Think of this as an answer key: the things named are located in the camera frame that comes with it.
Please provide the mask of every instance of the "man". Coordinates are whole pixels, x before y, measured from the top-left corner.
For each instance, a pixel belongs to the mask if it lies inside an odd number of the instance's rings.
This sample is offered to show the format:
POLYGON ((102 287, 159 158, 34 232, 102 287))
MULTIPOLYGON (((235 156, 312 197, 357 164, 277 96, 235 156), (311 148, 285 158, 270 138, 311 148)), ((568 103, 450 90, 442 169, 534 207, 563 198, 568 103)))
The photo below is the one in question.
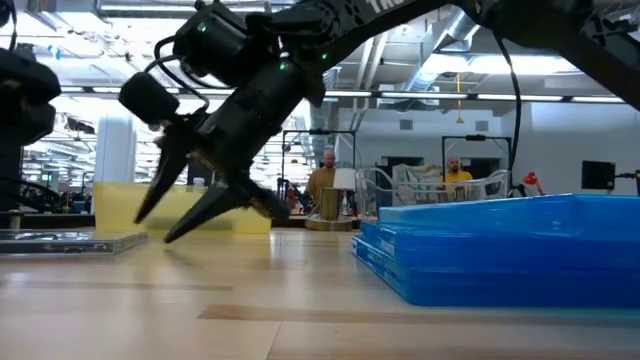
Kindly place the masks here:
POLYGON ((322 200, 322 189, 333 186, 333 178, 336 169, 333 167, 336 162, 336 154, 332 150, 325 150, 323 154, 324 166, 315 170, 309 176, 309 183, 305 193, 310 194, 316 207, 322 200))
MULTIPOLYGON (((444 179, 440 176, 440 182, 444 183, 457 183, 461 181, 473 180, 473 176, 466 171, 462 171, 460 166, 460 158, 457 156, 451 156, 447 160, 447 171, 445 172, 444 179)), ((440 201, 463 201, 467 200, 471 188, 469 186, 447 186, 446 195, 440 199, 440 201)))

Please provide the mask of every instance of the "table surface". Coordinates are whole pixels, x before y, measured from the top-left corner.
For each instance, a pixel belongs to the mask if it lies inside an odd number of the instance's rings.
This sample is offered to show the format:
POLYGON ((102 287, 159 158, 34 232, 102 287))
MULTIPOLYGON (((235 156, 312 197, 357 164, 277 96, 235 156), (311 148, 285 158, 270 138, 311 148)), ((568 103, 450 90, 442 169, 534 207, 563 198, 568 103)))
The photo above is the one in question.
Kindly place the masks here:
POLYGON ((350 236, 2 260, 0 359, 640 359, 637 312, 413 307, 352 257, 350 236))

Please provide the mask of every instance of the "lamp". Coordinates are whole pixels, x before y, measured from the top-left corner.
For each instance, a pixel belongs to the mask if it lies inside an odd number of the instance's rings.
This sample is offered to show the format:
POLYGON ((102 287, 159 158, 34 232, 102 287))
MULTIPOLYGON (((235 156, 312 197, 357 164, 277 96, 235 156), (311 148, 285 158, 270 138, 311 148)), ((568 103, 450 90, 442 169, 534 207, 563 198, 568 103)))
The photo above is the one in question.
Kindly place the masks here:
POLYGON ((341 190, 356 189, 356 170, 349 168, 336 169, 333 187, 341 190))

